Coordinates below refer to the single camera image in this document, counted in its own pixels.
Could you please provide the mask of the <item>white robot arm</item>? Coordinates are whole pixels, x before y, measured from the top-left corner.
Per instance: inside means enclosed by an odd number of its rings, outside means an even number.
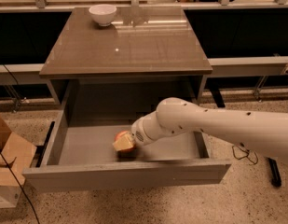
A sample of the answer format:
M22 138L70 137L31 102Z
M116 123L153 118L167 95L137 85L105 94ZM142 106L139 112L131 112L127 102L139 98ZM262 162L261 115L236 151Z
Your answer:
M118 133L113 147L127 151L189 132L206 133L288 164L288 113L210 109L175 97L162 100L154 112Z

